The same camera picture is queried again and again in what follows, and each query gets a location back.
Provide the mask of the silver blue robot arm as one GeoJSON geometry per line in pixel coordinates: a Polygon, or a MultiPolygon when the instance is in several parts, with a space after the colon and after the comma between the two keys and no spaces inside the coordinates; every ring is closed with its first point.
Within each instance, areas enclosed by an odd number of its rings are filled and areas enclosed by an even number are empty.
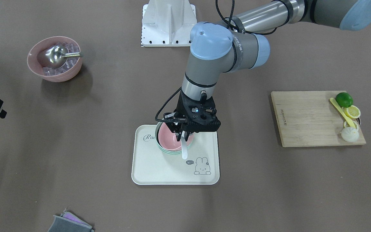
{"type": "Polygon", "coordinates": [[[263,65],[270,55],[265,34],[297,22],[359,31],[371,23],[371,0],[273,0],[222,22],[197,23],[177,107],[160,122],[177,141],[217,131],[221,122],[212,95],[220,74],[263,65]]]}

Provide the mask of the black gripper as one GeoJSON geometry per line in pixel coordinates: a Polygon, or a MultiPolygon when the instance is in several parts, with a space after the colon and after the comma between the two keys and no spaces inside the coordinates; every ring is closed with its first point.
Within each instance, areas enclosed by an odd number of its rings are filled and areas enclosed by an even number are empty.
{"type": "Polygon", "coordinates": [[[186,132],[218,131],[221,122],[216,112],[213,98],[209,98],[205,92],[193,100],[181,91],[174,113],[165,113],[164,121],[170,131],[175,133],[176,141],[181,141],[181,138],[186,141],[186,132]]]}

